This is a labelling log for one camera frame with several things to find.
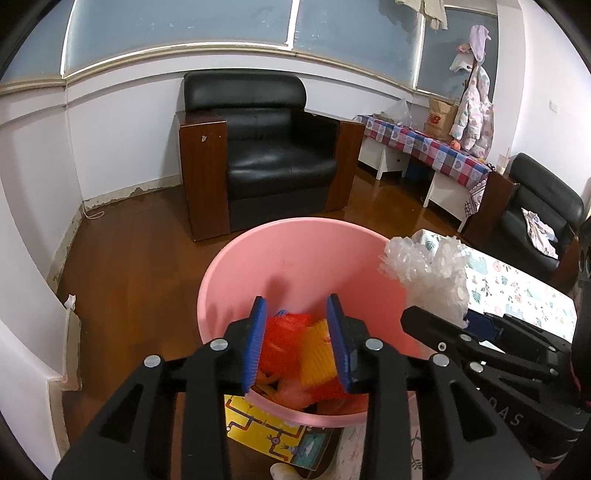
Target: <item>cable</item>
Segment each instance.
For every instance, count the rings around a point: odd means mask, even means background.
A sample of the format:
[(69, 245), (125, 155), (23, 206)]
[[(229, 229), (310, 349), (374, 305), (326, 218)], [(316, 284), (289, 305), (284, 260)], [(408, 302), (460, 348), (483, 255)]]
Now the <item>cable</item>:
[(105, 214), (104, 212), (97, 212), (97, 213), (93, 213), (92, 215), (88, 215), (86, 213), (86, 210), (83, 210), (83, 212), (84, 212), (84, 216), (86, 218), (88, 218), (89, 220), (96, 220), (97, 218), (100, 218)]

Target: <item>paper bag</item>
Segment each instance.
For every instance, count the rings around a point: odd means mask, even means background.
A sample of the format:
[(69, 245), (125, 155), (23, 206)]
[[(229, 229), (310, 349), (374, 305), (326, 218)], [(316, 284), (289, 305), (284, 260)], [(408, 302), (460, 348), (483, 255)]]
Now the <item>paper bag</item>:
[(457, 115), (457, 105), (429, 99), (429, 116), (425, 122), (424, 132), (430, 137), (449, 143), (453, 140), (449, 131), (453, 127)]

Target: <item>white crumpled plastic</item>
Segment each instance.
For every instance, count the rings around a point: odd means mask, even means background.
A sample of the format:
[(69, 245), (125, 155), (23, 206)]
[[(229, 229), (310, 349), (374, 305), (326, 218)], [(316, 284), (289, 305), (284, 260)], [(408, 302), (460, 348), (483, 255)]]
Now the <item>white crumpled plastic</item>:
[(429, 251), (408, 237), (396, 236), (386, 244), (384, 253), (380, 269), (406, 289), (407, 307), (416, 305), (466, 328), (469, 255), (458, 239), (445, 237), (437, 249)]

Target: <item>floral bedsheet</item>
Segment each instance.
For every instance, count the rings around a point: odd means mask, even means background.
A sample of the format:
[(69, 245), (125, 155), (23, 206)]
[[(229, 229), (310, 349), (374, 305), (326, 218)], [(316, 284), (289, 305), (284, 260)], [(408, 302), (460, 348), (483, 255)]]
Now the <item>floral bedsheet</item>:
[[(443, 237), (419, 230), (412, 239), (432, 250)], [(572, 342), (577, 315), (573, 300), (540, 280), (467, 247), (470, 260), (466, 267), (469, 307), (480, 313), (508, 313), (525, 322)], [(423, 478), (421, 434), (416, 398), (409, 400), (411, 416), (412, 480)], [(335, 468), (325, 480), (359, 480), (365, 425), (347, 427), (336, 453)]]
[[(443, 237), (419, 230), (412, 239), (431, 250)], [(527, 323), (573, 341), (577, 314), (573, 300), (527, 273), (467, 247), (469, 307), (480, 313), (508, 313)]]

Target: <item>white cloth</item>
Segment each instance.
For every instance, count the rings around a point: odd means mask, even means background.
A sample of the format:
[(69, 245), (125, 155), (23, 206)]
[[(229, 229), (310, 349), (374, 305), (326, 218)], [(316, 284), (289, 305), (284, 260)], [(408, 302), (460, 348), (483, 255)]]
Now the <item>white cloth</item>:
[(462, 148), (476, 158), (486, 158), (494, 133), (493, 106), (488, 99), (491, 80), (486, 70), (478, 65), (470, 77), (449, 134)]
[(459, 72), (460, 70), (472, 71), (474, 66), (474, 54), (472, 51), (459, 52), (456, 58), (453, 59), (452, 65), (449, 67), (451, 72)]
[(415, 12), (421, 13), (429, 22), (433, 30), (447, 30), (447, 15), (444, 0), (396, 0), (396, 3), (406, 5)]
[(558, 260), (556, 250), (550, 242), (556, 242), (556, 235), (548, 225), (546, 225), (537, 213), (529, 210), (521, 209), (525, 223), (527, 224), (527, 234), (530, 237), (531, 243), (536, 250), (542, 252), (546, 257), (555, 258)]

